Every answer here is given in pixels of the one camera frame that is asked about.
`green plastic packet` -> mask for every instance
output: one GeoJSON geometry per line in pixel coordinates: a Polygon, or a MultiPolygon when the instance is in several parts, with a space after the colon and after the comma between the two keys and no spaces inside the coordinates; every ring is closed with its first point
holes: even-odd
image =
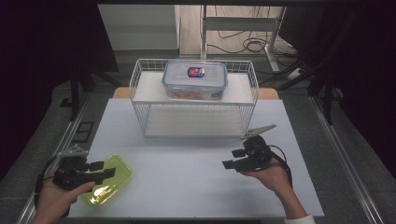
{"type": "Polygon", "coordinates": [[[90,206],[97,206],[107,202],[132,176],[132,169],[122,160],[119,155],[110,156],[102,170],[116,168],[113,177],[105,179],[101,185],[93,187],[91,192],[82,194],[83,201],[90,206]]]}

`wire basket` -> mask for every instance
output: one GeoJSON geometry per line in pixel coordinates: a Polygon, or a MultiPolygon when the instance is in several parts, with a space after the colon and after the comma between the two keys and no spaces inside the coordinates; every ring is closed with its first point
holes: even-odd
{"type": "Polygon", "coordinates": [[[162,78],[169,61],[139,59],[134,67],[129,91],[145,136],[221,137],[247,131],[259,97],[252,62],[205,61],[226,66],[228,86],[221,100],[197,101],[168,97],[162,78]]]}

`left hand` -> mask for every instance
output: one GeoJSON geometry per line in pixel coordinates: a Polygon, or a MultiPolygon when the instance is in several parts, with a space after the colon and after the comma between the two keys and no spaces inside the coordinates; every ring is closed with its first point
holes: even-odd
{"type": "Polygon", "coordinates": [[[89,191],[94,186],[94,182],[89,182],[68,191],[54,185],[52,178],[43,181],[33,223],[58,223],[69,206],[77,201],[78,195],[89,191]]]}

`container lid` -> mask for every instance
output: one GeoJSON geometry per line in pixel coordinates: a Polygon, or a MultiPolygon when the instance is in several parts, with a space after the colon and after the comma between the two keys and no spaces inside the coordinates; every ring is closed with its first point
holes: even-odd
{"type": "Polygon", "coordinates": [[[119,155],[110,156],[105,161],[103,169],[96,172],[103,172],[105,169],[111,168],[116,168],[116,173],[113,177],[105,179],[101,185],[93,187],[91,192],[82,194],[85,203],[90,206],[96,206],[107,202],[131,178],[131,168],[119,155]]]}
{"type": "Polygon", "coordinates": [[[165,66],[163,85],[225,88],[227,69],[223,63],[170,61],[165,66]]]}

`white wall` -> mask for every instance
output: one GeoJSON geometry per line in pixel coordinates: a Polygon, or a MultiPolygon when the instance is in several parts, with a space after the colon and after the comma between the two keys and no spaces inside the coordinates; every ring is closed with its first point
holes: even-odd
{"type": "Polygon", "coordinates": [[[178,49],[179,6],[98,6],[114,50],[178,49]]]}

